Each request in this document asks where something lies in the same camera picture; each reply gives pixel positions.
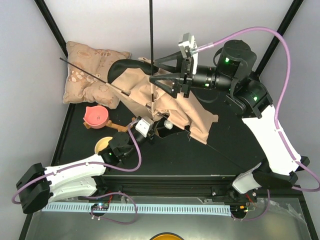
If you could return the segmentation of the black tent pole one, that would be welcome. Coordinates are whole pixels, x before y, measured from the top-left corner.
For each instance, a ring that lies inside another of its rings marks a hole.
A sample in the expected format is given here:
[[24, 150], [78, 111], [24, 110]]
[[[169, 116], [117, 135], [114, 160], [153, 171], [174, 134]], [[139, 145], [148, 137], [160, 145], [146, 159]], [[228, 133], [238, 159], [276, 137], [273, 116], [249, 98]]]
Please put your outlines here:
[[[151, 64], [151, 77], [154, 74], [154, 23], [153, 23], [153, 0], [149, 0], [149, 34], [150, 34], [150, 64]], [[151, 113], [154, 113], [154, 85], [150, 85], [151, 91]]]

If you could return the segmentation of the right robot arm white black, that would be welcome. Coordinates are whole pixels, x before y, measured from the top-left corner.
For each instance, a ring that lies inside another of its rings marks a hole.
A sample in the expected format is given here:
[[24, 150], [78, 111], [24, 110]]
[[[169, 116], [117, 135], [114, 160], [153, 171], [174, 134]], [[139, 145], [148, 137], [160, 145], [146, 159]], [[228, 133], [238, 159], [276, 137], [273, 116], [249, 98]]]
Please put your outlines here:
[[251, 130], [261, 146], [265, 159], [239, 174], [228, 187], [228, 198], [240, 201], [248, 191], [257, 188], [294, 189], [297, 171], [309, 164], [305, 156], [292, 150], [281, 125], [274, 122], [276, 109], [266, 87], [251, 77], [257, 59], [250, 46], [232, 39], [220, 48], [214, 66], [199, 65], [189, 46], [155, 60], [154, 65], [166, 71], [150, 82], [171, 97], [188, 97], [192, 88], [225, 92], [225, 103]]

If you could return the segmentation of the beige pet tent fabric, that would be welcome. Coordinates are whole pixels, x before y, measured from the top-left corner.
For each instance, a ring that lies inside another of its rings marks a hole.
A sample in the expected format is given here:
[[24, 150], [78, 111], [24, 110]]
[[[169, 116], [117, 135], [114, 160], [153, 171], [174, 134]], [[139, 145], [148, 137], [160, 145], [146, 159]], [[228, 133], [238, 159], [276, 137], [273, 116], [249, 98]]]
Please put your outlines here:
[[[166, 74], [163, 69], [153, 69], [155, 75]], [[174, 126], [184, 129], [189, 127], [190, 136], [207, 143], [213, 123], [218, 122], [218, 115], [205, 110], [193, 93], [184, 98], [180, 93], [177, 98], [171, 97], [162, 89], [154, 86], [154, 113], [151, 112], [151, 61], [145, 57], [137, 60], [121, 59], [113, 63], [108, 71], [107, 82], [129, 96], [114, 91], [118, 99], [135, 115], [149, 117], [159, 121], [164, 115]]]

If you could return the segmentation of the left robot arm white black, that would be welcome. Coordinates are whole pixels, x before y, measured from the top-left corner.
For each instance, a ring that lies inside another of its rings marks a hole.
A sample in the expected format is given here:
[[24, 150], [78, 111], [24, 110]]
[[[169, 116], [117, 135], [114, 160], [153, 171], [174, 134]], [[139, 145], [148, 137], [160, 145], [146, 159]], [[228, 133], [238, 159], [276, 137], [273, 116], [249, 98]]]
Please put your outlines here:
[[95, 178], [108, 170], [132, 173], [142, 165], [140, 146], [153, 139], [155, 130], [142, 133], [136, 127], [127, 132], [117, 132], [107, 147], [85, 159], [72, 163], [44, 167], [35, 163], [16, 183], [16, 193], [11, 201], [21, 205], [24, 214], [35, 213], [51, 202], [74, 197], [103, 199], [106, 185]]

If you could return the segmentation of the black tent pole two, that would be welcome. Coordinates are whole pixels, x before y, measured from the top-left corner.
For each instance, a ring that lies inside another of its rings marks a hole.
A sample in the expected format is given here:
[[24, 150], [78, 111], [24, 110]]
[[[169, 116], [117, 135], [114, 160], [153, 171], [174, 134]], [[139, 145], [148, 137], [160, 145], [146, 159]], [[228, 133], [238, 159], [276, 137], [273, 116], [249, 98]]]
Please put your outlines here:
[[[95, 75], [93, 75], [93, 74], [91, 74], [91, 73], [89, 73], [89, 72], [81, 69], [80, 67], [78, 67], [78, 66], [76, 66], [76, 65], [68, 62], [67, 60], [63, 59], [62, 57], [60, 57], [59, 59], [60, 59], [61, 61], [65, 62], [65, 63], [67, 63], [68, 65], [73, 66], [74, 68], [80, 70], [80, 72], [84, 72], [85, 74], [87, 74], [87, 75], [93, 77], [94, 79], [96, 79], [96, 80], [98, 80], [98, 81], [106, 84], [107, 86], [112, 87], [113, 89], [117, 90], [118, 92], [120, 91], [120, 93], [121, 93], [122, 95], [125, 95], [125, 96], [129, 97], [129, 93], [121, 90], [120, 88], [115, 87], [114, 85], [109, 84], [109, 83], [106, 82], [106, 81], [103, 81], [102, 79], [96, 77]], [[235, 165], [235, 166], [237, 166], [237, 167], [239, 167], [239, 168], [242, 169], [242, 167], [241, 167], [240, 165], [238, 165], [237, 163], [235, 163], [232, 159], [230, 159], [230, 158], [229, 158], [228, 156], [226, 156], [225, 154], [221, 153], [221, 152], [220, 152], [219, 150], [217, 150], [216, 148], [212, 147], [212, 146], [209, 145], [209, 144], [207, 144], [207, 146], [208, 146], [209, 148], [211, 148], [212, 150], [214, 150], [215, 152], [217, 152], [218, 154], [220, 154], [221, 156], [223, 156], [225, 159], [227, 159], [227, 160], [228, 160], [229, 162], [231, 162], [233, 165]]]

